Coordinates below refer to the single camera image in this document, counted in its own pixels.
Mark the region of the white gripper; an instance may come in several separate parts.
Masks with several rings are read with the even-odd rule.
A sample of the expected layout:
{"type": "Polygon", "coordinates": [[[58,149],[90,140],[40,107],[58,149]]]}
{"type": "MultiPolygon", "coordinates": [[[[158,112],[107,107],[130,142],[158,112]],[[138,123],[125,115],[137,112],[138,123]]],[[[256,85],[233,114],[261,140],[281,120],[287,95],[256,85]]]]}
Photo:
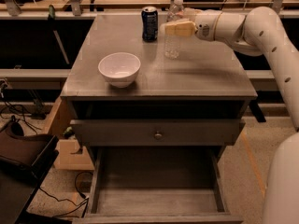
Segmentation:
{"type": "Polygon", "coordinates": [[[215,41],[216,27],[221,12],[218,10],[202,10],[186,7],[183,17],[189,21],[171,21],[164,26],[166,35],[197,38],[206,41],[215,41]]]}

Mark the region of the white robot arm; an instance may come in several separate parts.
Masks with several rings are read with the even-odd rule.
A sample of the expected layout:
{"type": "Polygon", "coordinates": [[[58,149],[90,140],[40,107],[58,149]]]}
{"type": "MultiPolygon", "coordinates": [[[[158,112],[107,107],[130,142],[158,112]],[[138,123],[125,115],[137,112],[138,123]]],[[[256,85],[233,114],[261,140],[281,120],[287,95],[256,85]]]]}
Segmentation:
{"type": "Polygon", "coordinates": [[[188,8],[183,18],[161,28],[164,35],[219,41],[268,61],[296,133],[278,146],[270,164],[262,224],[299,224],[299,51],[279,15],[269,7],[246,15],[188,8]]]}

